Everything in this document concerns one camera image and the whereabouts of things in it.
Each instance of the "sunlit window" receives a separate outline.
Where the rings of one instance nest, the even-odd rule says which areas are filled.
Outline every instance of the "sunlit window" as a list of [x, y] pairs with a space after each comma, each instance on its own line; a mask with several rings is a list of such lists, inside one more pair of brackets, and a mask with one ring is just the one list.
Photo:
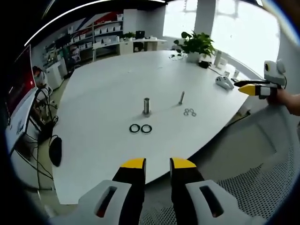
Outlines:
[[165, 10], [163, 36], [180, 38], [181, 32], [191, 32], [195, 27], [198, 0], [175, 0]]
[[217, 0], [211, 39], [229, 54], [263, 76], [265, 60], [277, 60], [279, 25], [276, 18], [239, 0]]

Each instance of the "green plant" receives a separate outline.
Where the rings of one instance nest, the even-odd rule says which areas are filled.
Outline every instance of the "green plant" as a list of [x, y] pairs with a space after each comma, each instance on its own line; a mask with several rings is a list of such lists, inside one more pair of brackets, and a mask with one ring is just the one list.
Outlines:
[[133, 33], [133, 32], [128, 32], [128, 33], [122, 34], [120, 36], [120, 38], [134, 38], [134, 37], [135, 37], [135, 33]]
[[180, 44], [179, 40], [174, 41], [174, 44], [180, 47], [176, 50], [178, 52], [177, 56], [182, 56], [182, 53], [199, 53], [211, 56], [215, 51], [212, 46], [213, 40], [203, 32], [201, 34], [196, 34], [194, 31], [192, 34], [182, 32], [181, 37], [184, 39], [183, 44]]

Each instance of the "computer mouse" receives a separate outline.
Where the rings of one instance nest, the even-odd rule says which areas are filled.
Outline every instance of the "computer mouse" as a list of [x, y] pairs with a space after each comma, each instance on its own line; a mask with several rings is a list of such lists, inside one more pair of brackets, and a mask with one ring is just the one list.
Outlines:
[[60, 137], [55, 137], [49, 146], [49, 158], [56, 167], [59, 167], [61, 162], [61, 146], [62, 140]]

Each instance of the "floor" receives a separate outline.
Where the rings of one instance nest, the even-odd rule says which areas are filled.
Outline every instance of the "floor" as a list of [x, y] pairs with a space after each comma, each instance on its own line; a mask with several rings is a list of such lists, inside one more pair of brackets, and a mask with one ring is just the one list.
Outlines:
[[[67, 84], [68, 79], [63, 82], [60, 88], [54, 91], [51, 97], [58, 104], [58, 107]], [[233, 121], [239, 118], [240, 116], [236, 115]], [[46, 170], [52, 173], [48, 146], [49, 140], [39, 146], [38, 160]], [[271, 154], [274, 154], [274, 152], [267, 141], [258, 135], [255, 127], [250, 127], [234, 134], [220, 132], [201, 151], [196, 153], [191, 158], [191, 161], [197, 165], [198, 170], [206, 180], [210, 179], [217, 182], [257, 167]], [[159, 190], [163, 191], [169, 186], [169, 182], [168, 175], [165, 175], [148, 184], [146, 193], [151, 194]], [[40, 176], [40, 183], [43, 188], [54, 189], [53, 181], [43, 175]], [[32, 193], [29, 195], [46, 217], [65, 215], [76, 208], [76, 205], [61, 205], [55, 190], [40, 191], [40, 196]]]

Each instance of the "desk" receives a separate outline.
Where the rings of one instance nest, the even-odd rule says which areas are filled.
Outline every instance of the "desk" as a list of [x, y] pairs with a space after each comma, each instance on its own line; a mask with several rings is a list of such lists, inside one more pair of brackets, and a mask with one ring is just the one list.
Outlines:
[[[170, 157], [191, 157], [246, 101], [238, 88], [217, 86], [214, 71], [172, 60], [172, 53], [115, 56], [74, 71], [53, 130], [62, 138], [60, 167], [52, 167], [61, 204], [78, 203], [131, 158], [147, 158], [146, 183], [155, 180], [169, 171]], [[182, 91], [183, 105], [178, 106]], [[144, 98], [150, 98], [148, 118], [142, 116]], [[197, 116], [184, 116], [185, 108]], [[153, 130], [133, 135], [129, 127], [134, 123], [150, 124]]]
[[14, 148], [15, 143], [20, 139], [20, 137], [26, 133], [29, 113], [37, 90], [38, 89], [35, 87], [25, 95], [23, 101], [19, 103], [19, 106], [17, 106], [13, 113], [10, 125], [5, 130], [7, 150], [9, 153]]
[[160, 39], [135, 39], [132, 41], [121, 41], [121, 42], [115, 42], [115, 43], [109, 43], [109, 44], [102, 44], [100, 42], [94, 43], [93, 44], [93, 62], [96, 60], [96, 49], [98, 48], [104, 48], [104, 47], [109, 47], [113, 45], [126, 45], [126, 44], [133, 44], [134, 42], [144, 42], [147, 43], [147, 47], [150, 49], [150, 51], [157, 51], [157, 50], [163, 50], [164, 48], [162, 47], [166, 40], [160, 40]]

